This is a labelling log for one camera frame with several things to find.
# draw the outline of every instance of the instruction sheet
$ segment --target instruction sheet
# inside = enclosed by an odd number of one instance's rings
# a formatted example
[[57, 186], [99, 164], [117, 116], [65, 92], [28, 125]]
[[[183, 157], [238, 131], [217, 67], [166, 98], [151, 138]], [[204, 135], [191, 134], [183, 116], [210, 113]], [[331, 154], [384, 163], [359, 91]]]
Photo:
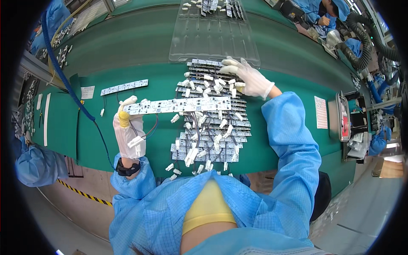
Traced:
[[328, 129], [326, 100], [315, 96], [316, 121], [318, 129]]
[[81, 87], [81, 99], [92, 99], [95, 86]]

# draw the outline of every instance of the green workbench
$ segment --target green workbench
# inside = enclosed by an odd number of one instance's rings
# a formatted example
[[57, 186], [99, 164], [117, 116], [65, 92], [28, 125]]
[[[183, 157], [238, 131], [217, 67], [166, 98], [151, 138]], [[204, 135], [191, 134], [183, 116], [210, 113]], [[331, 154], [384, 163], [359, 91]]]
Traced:
[[[245, 2], [245, 8], [251, 9]], [[96, 117], [113, 162], [119, 152], [112, 127], [112, 118], [118, 108], [115, 94], [106, 96], [104, 116], [101, 89], [149, 79], [147, 87], [135, 89], [139, 100], [164, 100], [174, 98], [177, 82], [184, 79], [185, 64], [168, 64], [170, 42], [173, 35], [177, 5], [143, 8], [117, 15], [85, 29], [66, 41], [73, 45], [67, 55], [68, 66], [64, 73], [80, 97], [80, 86], [95, 86], [93, 99], [85, 100], [85, 107]], [[263, 12], [270, 10], [265, 4]], [[332, 179], [333, 194], [338, 193], [349, 181], [353, 181], [355, 162], [341, 162], [340, 142], [331, 140], [328, 129], [317, 129], [314, 96], [329, 100], [339, 90], [353, 90], [350, 69], [340, 60], [332, 58], [323, 47], [299, 34], [290, 24], [276, 22], [264, 14], [247, 13], [253, 37], [261, 58], [261, 73], [274, 81], [282, 91], [294, 91], [302, 99], [306, 110], [306, 126], [319, 144], [322, 155], [321, 171]], [[78, 107], [68, 94], [57, 93], [50, 87], [42, 91], [42, 108], [47, 93], [51, 93], [48, 118], [48, 148], [76, 158], [75, 140]], [[118, 94], [124, 100], [132, 90]], [[260, 99], [244, 97], [252, 124], [252, 136], [239, 153], [239, 162], [230, 164], [234, 174], [265, 171], [277, 168], [278, 158], [268, 144], [266, 123], [260, 107]], [[39, 111], [34, 111], [35, 127], [38, 127]], [[168, 177], [165, 171], [170, 160], [170, 144], [179, 136], [182, 120], [170, 123], [173, 113], [160, 114], [159, 126], [147, 141], [146, 155], [157, 177]], [[144, 129], [150, 130], [155, 115], [144, 116]], [[42, 124], [36, 128], [33, 141], [43, 144]], [[80, 112], [78, 137], [78, 164], [102, 171], [113, 171], [95, 125]], [[182, 175], [191, 175], [180, 163]], [[221, 169], [221, 163], [215, 163]]]

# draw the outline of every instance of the white glove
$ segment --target white glove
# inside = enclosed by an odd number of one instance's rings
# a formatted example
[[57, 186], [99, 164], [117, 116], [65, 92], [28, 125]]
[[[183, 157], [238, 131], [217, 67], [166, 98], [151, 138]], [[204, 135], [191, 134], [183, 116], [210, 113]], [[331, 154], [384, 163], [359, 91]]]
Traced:
[[30, 144], [33, 143], [33, 142], [31, 141], [31, 135], [30, 135], [30, 132], [29, 132], [29, 131], [26, 131], [26, 134], [25, 134], [25, 136], [24, 136], [24, 142], [25, 142], [26, 145], [30, 145]]
[[132, 148], [129, 148], [127, 145], [136, 136], [145, 136], [145, 133], [143, 132], [143, 115], [129, 115], [127, 112], [123, 111], [123, 107], [128, 104], [134, 104], [136, 101], [137, 97], [133, 95], [124, 102], [120, 102], [121, 105], [119, 106], [118, 112], [113, 117], [113, 128], [115, 129], [120, 156], [133, 160], [143, 157], [146, 154], [146, 140], [143, 140], [141, 144]]
[[266, 79], [258, 70], [252, 68], [245, 59], [241, 58], [241, 63], [228, 56], [222, 61], [225, 67], [220, 69], [220, 73], [237, 74], [245, 82], [245, 87], [242, 93], [254, 97], [260, 96], [263, 100], [266, 99], [270, 90], [275, 85]]

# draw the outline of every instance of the red wire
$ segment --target red wire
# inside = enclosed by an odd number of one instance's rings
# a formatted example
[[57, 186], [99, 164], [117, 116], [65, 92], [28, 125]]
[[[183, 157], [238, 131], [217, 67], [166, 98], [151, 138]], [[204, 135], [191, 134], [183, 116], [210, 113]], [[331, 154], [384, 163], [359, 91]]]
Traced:
[[158, 121], [159, 121], [159, 115], [156, 114], [156, 124], [154, 124], [154, 126], [152, 127], [152, 129], [150, 129], [150, 131], [149, 131], [147, 134], [145, 134], [144, 136], [142, 136], [142, 137], [145, 137], [145, 136], [147, 136], [148, 134], [150, 134], [150, 132], [156, 127]]

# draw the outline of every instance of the black flexible duct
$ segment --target black flexible duct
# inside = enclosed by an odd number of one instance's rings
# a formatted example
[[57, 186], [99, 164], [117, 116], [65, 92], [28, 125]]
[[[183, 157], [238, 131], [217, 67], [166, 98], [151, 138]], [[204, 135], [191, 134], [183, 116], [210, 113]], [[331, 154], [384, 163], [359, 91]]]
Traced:
[[350, 13], [347, 17], [347, 25], [355, 32], [357, 28], [357, 22], [364, 23], [366, 26], [370, 27], [370, 35], [373, 37], [373, 43], [377, 50], [381, 52], [384, 57], [394, 61], [400, 61], [401, 58], [399, 57], [398, 51], [389, 47], [388, 45], [384, 45], [381, 41], [380, 34], [378, 33], [377, 28], [375, 27], [374, 23], [371, 22], [369, 18], [366, 18], [362, 15], [359, 15], [355, 12]]
[[368, 63], [371, 61], [371, 43], [366, 32], [361, 29], [361, 27], [357, 26], [357, 22], [359, 21], [356, 22], [355, 20], [355, 13], [350, 13], [350, 15], [348, 15], [347, 17], [346, 22], [363, 44], [363, 53], [361, 54], [361, 57], [358, 58], [356, 55], [354, 55], [353, 51], [351, 51], [351, 49], [344, 42], [339, 43], [337, 46], [340, 48], [340, 50], [343, 52], [343, 54], [350, 61], [351, 65], [354, 68], [356, 68], [357, 70], [362, 70], [366, 68]]
[[390, 78], [390, 72], [388, 72], [388, 69], [384, 66], [383, 58], [384, 58], [383, 53], [379, 52], [378, 53], [378, 68], [380, 69], [380, 72], [382, 72], [384, 74], [385, 81], [390, 86], [392, 86], [394, 83], [397, 82], [397, 80], [399, 78], [399, 70], [398, 70], [397, 73], [394, 74], [394, 76], [392, 78]]

